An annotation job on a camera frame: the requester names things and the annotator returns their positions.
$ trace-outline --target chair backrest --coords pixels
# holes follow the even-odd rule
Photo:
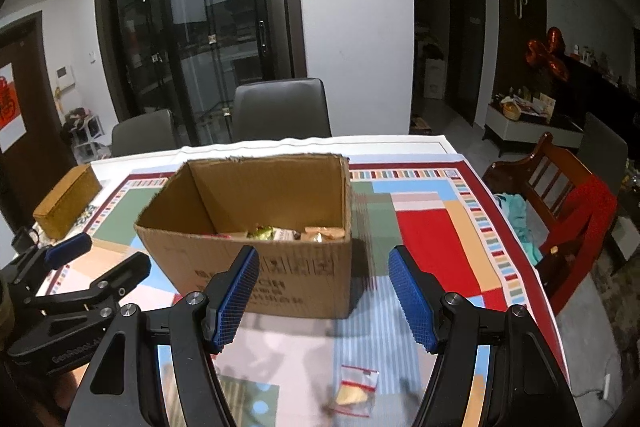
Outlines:
[[[588,112],[577,157],[609,187],[614,196],[618,195],[625,176],[627,155],[626,142]]]
[[[116,158],[132,154],[178,149],[171,111],[141,114],[117,124],[111,132],[111,155]]]
[[[496,162],[487,171],[487,174],[503,171],[509,175],[516,192],[529,201],[548,229],[558,222],[562,202],[572,188],[583,184],[591,175],[576,156],[553,145],[552,140],[551,133],[546,132],[526,158],[517,162]],[[553,175],[547,182],[545,175],[551,165],[556,171],[548,173]]]
[[[239,86],[233,119],[236,142],[331,137],[324,86],[318,78]]]

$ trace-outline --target table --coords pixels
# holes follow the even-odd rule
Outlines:
[[[566,371],[559,333],[535,270],[494,199],[447,140],[431,136],[366,136],[245,142],[183,148],[93,163],[103,190],[92,202],[86,230],[94,248],[56,273],[40,293],[86,288],[142,244],[132,230],[137,213],[188,159],[341,153],[350,159],[353,237],[364,246],[354,263],[354,309],[345,320],[292,319],[247,313],[233,344],[215,366],[239,427],[410,425],[435,357],[415,344],[386,271],[386,256],[404,242],[423,255],[446,291],[475,305],[529,307]],[[144,309],[171,305],[175,289],[154,264],[121,304]],[[489,350],[480,346],[465,425],[478,424]],[[172,426],[184,424],[170,350],[159,348],[162,384]],[[380,372],[370,418],[332,415],[340,367]]]
[[[582,130],[566,117],[555,116],[553,125],[509,120],[500,110],[489,105],[484,122],[484,136],[498,148],[498,157],[504,152],[529,153],[546,132],[554,136],[554,145],[577,150],[582,141]]]

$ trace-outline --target gray chair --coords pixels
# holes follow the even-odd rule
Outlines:
[[[111,132],[111,156],[178,149],[174,117],[168,109],[141,114],[117,124]]]
[[[627,154],[626,142],[588,112],[578,160],[605,182],[614,196],[618,195],[625,176]]]
[[[322,80],[272,80],[236,89],[234,141],[311,137],[331,137]]]

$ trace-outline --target basket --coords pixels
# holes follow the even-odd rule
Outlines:
[[[502,114],[505,115],[509,120],[518,121],[520,119],[520,115],[522,111],[515,103],[505,103],[502,106]]]
[[[74,167],[33,211],[33,219],[52,239],[64,239],[76,219],[100,192],[90,164]]]

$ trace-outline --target glass door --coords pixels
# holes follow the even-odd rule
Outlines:
[[[184,144],[197,143],[188,100],[176,86],[162,38],[161,0],[117,0],[127,82],[138,111],[170,109]]]
[[[166,0],[201,144],[231,141],[236,87],[273,78],[265,0]]]

